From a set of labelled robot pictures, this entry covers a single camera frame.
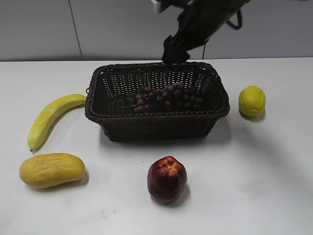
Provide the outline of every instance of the table surface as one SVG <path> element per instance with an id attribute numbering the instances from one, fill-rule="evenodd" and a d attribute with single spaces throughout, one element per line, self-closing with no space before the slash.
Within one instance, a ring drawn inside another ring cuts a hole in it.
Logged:
<path id="1" fill-rule="evenodd" d="M 60 96 L 86 94 L 97 67 L 133 62 L 0 63 L 0 234 L 312 235 L 313 58 L 205 62 L 221 76 L 231 105 L 207 138 L 111 142 L 75 109 L 37 154 L 74 154 L 89 176 L 45 190 L 19 178 L 21 163 L 33 156 L 27 135 L 38 113 Z M 266 113 L 255 120 L 238 112 L 238 95 L 249 85 L 267 95 Z M 161 206 L 146 177 L 168 155 L 185 165 L 188 186 Z"/>

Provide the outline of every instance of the yellow mango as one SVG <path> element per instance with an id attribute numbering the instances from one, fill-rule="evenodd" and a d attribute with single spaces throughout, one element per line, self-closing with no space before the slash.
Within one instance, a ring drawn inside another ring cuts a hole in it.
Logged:
<path id="1" fill-rule="evenodd" d="M 83 161 L 67 153 L 51 153 L 27 159 L 20 167 L 20 178 L 35 188 L 48 188 L 80 180 L 86 172 Z"/>

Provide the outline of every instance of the apple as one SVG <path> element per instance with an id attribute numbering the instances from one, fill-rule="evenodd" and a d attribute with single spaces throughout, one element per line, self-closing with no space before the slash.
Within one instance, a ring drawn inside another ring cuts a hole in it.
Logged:
<path id="1" fill-rule="evenodd" d="M 168 156 L 151 165 L 147 180 L 151 196 L 158 202 L 170 204 L 183 192 L 187 182 L 187 172 L 183 164 Z"/>

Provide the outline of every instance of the banana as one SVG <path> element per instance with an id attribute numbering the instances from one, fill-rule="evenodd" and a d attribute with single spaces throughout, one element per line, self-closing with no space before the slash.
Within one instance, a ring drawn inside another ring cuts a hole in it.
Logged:
<path id="1" fill-rule="evenodd" d="M 46 106 L 36 118 L 28 134 L 30 151 L 38 149 L 46 140 L 49 130 L 56 119 L 67 110 L 86 102 L 86 97 L 81 94 L 63 96 Z"/>

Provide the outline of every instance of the dark brown basket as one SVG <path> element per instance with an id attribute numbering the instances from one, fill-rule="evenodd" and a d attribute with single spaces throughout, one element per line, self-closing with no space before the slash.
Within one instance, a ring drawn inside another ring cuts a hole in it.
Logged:
<path id="1" fill-rule="evenodd" d="M 143 85 L 161 89 L 174 82 L 196 87 L 204 111 L 135 115 L 126 104 L 126 96 Z M 111 141 L 204 137 L 230 109 L 220 77 L 206 63 L 102 66 L 94 71 L 87 91 L 85 115 L 101 125 Z"/>

